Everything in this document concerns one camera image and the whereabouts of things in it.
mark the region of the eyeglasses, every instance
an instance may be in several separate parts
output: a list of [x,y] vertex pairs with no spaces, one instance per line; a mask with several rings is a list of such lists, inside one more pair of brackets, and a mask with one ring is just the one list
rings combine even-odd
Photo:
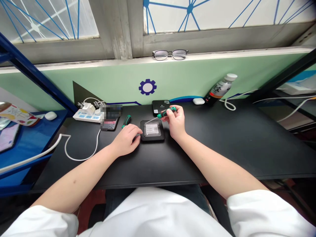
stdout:
[[167,59],[167,57],[171,57],[171,56],[175,60],[183,60],[187,56],[188,52],[189,52],[188,50],[184,50],[184,49],[176,49],[173,51],[156,50],[152,52],[152,55],[158,61],[165,60]]

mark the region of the blue gear icon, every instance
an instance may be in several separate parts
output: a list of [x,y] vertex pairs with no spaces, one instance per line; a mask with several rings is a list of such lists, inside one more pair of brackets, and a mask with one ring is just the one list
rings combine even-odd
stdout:
[[153,94],[155,92],[155,89],[157,89],[157,86],[155,85],[154,80],[146,79],[145,81],[142,81],[140,84],[141,86],[138,88],[142,94],[149,95]]

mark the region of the black chair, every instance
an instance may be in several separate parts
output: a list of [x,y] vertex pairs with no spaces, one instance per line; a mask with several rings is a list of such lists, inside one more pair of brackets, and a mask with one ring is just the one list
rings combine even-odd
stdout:
[[[222,197],[210,185],[201,187],[201,190],[211,204],[218,222],[227,230],[228,233],[235,237],[230,225],[227,209],[222,201]],[[88,228],[93,227],[97,222],[104,221],[105,208],[106,204],[97,204],[93,207],[89,218]]]

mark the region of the smartphone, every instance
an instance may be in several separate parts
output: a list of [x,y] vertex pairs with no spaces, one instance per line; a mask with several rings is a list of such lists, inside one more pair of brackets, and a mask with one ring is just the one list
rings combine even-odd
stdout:
[[101,106],[101,130],[114,131],[122,114],[122,105]]
[[14,147],[19,131],[20,131],[19,124],[13,125],[12,127],[5,128],[1,131],[0,153]]

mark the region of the person's left hand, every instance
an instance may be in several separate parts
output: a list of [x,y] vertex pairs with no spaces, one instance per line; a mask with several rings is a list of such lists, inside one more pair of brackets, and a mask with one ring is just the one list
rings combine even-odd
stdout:
[[114,141],[109,145],[114,155],[119,157],[133,152],[139,145],[141,137],[137,136],[134,142],[133,139],[137,134],[142,133],[143,131],[134,124],[123,127]]

